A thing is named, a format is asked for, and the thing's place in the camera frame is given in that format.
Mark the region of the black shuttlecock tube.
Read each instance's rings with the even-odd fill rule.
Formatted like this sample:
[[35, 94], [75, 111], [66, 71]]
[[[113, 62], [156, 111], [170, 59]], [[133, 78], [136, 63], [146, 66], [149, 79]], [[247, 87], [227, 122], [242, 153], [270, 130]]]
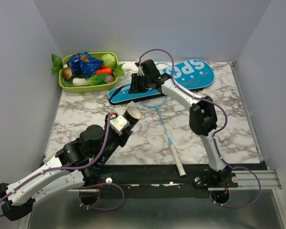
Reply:
[[95, 170], [100, 170], [119, 146], [124, 147], [126, 145], [133, 133], [134, 126], [141, 117], [141, 112], [133, 106], [128, 106], [123, 114], [113, 114], [111, 116], [105, 148], [101, 156], [93, 164]]

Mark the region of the white shuttlecock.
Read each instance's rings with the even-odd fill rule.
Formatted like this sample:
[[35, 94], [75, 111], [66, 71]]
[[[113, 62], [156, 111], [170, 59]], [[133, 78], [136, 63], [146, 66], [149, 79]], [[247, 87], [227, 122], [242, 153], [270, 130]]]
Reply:
[[135, 102], [134, 102], [134, 101], [130, 101], [130, 102], [128, 103], [128, 107], [134, 107], [134, 108], [136, 108]]

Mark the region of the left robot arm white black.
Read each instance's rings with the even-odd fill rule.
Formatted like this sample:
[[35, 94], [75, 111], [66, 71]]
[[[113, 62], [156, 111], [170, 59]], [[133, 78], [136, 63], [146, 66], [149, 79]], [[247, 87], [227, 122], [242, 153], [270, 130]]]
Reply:
[[134, 125], [91, 125], [43, 166], [12, 184], [0, 184], [0, 217], [10, 221], [31, 213], [33, 206], [62, 191], [92, 188], [97, 173], [118, 147], [124, 147]]

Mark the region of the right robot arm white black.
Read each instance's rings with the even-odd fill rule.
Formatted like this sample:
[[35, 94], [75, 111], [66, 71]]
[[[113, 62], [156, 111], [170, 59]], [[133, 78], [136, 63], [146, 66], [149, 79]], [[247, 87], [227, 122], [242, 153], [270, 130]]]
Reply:
[[174, 79], [173, 73], [160, 73], [153, 60], [137, 60], [137, 73], [132, 75], [130, 94], [147, 92], [150, 89], [171, 97], [189, 111], [190, 129], [203, 142], [209, 162], [209, 179], [213, 186], [226, 183], [231, 169], [221, 155], [217, 137], [217, 114], [215, 103], [209, 96], [198, 96]]

